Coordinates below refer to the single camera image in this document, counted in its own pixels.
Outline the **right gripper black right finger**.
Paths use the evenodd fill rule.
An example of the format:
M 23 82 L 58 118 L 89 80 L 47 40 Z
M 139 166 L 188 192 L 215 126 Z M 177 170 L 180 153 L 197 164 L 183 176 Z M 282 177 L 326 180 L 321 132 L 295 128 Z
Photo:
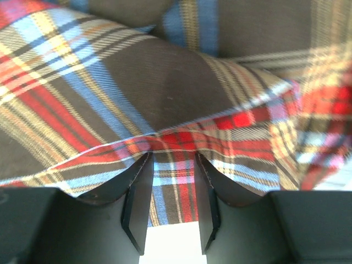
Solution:
M 351 263 L 351 192 L 259 196 L 199 153 L 194 178 L 208 263 Z

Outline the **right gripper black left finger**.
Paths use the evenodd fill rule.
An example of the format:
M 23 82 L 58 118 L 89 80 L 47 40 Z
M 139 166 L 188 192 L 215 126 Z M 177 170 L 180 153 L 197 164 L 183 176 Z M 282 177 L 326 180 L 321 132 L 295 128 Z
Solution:
M 146 153 L 72 197 L 57 188 L 1 188 L 1 263 L 138 263 L 153 182 Z

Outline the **plaid flannel long sleeve shirt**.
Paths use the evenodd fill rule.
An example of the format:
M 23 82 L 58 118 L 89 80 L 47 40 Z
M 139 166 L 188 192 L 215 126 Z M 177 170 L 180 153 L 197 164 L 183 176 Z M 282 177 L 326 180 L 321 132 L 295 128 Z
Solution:
M 150 226 L 198 219 L 196 152 L 350 190 L 351 1 L 1 1 L 1 185 L 78 196 L 148 151 Z

